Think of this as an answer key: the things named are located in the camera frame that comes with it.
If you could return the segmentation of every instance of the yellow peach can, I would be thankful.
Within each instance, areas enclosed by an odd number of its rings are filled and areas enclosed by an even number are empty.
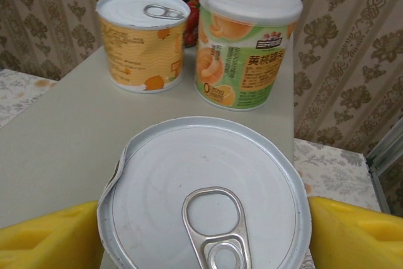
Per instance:
[[[112,81],[136,93],[172,88],[182,78],[183,32],[190,14],[182,0],[99,0]]]
[[[275,82],[301,0],[200,0],[195,84],[212,105],[263,105]]]

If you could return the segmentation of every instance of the patterned wallpaper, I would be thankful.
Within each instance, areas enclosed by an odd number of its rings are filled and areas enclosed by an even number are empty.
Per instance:
[[[0,0],[0,62],[58,80],[102,45],[97,0]],[[367,153],[403,115],[402,0],[304,0],[295,135]]]

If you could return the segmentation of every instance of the white plastic cap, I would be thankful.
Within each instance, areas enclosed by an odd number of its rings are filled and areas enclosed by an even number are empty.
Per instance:
[[[200,0],[200,4],[234,21],[266,26],[284,26],[297,21],[301,0]]]

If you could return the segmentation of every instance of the brand logo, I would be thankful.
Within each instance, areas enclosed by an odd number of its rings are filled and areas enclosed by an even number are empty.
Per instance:
[[[267,33],[264,34],[262,40],[258,40],[258,42],[256,43],[256,49],[257,50],[272,49],[273,47],[278,47],[281,44],[281,41],[283,41],[283,38],[281,37],[280,32],[276,33],[274,31],[271,34]]]

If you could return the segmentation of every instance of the yellow foam block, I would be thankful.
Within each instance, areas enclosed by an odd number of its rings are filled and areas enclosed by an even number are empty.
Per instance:
[[[0,229],[0,269],[99,268],[97,202]]]
[[[310,197],[316,269],[403,268],[403,219]]]

